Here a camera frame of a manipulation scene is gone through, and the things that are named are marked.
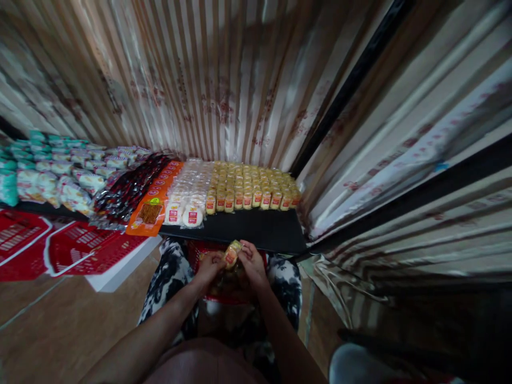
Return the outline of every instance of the red shopping basket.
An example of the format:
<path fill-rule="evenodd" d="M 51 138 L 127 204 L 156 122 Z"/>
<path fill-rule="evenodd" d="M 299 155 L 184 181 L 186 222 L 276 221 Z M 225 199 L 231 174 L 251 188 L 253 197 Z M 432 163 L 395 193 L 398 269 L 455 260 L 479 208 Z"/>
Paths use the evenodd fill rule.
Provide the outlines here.
<path fill-rule="evenodd" d="M 34 280 L 44 273 L 51 230 L 52 224 L 38 215 L 0 210 L 0 281 Z"/>
<path fill-rule="evenodd" d="M 48 236 L 44 263 L 53 277 L 100 275 L 146 239 L 74 221 Z"/>

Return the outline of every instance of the orange packaging label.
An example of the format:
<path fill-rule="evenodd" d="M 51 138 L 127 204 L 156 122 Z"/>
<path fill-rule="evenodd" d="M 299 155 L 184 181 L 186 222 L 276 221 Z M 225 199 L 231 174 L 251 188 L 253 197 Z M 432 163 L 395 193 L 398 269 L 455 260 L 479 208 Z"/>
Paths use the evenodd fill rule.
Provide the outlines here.
<path fill-rule="evenodd" d="M 158 177 L 153 180 L 148 191 L 140 201 L 137 209 L 132 213 L 126 234 L 133 236 L 158 235 L 160 227 L 165 219 L 165 204 L 167 203 L 167 190 L 174 178 L 180 173 L 182 162 L 171 161 Z M 169 212 L 169 220 L 177 221 L 178 211 Z"/>

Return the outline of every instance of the black pole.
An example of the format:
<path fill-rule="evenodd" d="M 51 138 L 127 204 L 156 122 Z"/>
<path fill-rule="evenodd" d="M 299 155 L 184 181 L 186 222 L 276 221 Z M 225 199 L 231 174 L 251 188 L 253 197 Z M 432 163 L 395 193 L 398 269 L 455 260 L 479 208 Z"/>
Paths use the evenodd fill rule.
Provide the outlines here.
<path fill-rule="evenodd" d="M 339 244 L 362 233 L 394 220 L 421 206 L 433 202 L 458 189 L 512 166 L 512 133 L 482 149 L 459 164 L 425 183 L 418 185 L 365 217 L 340 229 L 338 232 L 308 248 L 303 254 L 292 258 L 295 262 L 309 259 L 315 254 L 327 252 Z"/>
<path fill-rule="evenodd" d="M 313 153 L 331 129 L 334 121 L 345 109 L 352 96 L 354 96 L 361 82 L 376 63 L 386 45 L 391 41 L 391 38 L 405 20 L 405 17 L 413 8 L 414 4 L 415 1 L 413 0 L 395 0 L 393 2 L 361 54 L 361 57 L 357 60 L 357 63 L 348 75 L 347 80 L 325 113 L 324 118 L 318 124 L 318 128 L 314 131 L 309 140 L 306 140 L 302 145 L 299 156 L 295 159 L 291 167 L 293 177 L 296 178 L 300 172 L 302 172 Z"/>

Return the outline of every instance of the floral pants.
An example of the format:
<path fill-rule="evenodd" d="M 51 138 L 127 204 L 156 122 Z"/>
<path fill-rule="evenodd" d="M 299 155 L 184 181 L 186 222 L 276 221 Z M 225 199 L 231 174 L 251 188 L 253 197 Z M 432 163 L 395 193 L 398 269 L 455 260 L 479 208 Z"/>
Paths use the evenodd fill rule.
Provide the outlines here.
<path fill-rule="evenodd" d="M 187 247 L 181 239 L 168 237 L 160 246 L 162 255 L 148 288 L 139 324 L 147 320 L 187 285 L 194 273 L 188 262 Z M 267 263 L 270 286 L 295 331 L 299 328 L 302 286 L 299 268 L 282 256 L 270 254 Z M 184 321 L 173 346 L 197 337 L 199 306 Z M 241 351 L 245 359 L 273 382 L 280 382 L 274 351 L 267 337 L 261 312 L 254 308 L 245 319 L 230 330 L 226 344 Z"/>

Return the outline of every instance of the black table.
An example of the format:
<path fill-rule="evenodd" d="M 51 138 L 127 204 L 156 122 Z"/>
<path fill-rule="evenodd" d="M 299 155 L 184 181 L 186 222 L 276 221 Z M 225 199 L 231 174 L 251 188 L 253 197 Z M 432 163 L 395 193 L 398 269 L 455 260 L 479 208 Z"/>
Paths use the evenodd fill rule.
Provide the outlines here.
<path fill-rule="evenodd" d="M 42 216 L 64 217 L 77 221 L 88 221 L 81 213 L 61 206 L 55 209 L 49 203 L 20 202 L 16 207 L 0 204 L 3 209 L 36 213 Z M 207 216 L 201 229 L 180 229 L 179 226 L 162 226 L 161 235 L 188 239 L 230 243 L 243 239 L 254 243 L 256 248 L 289 255 L 299 255 L 306 250 L 306 241 L 295 210 L 262 211 L 241 210 L 236 213 L 218 213 Z"/>

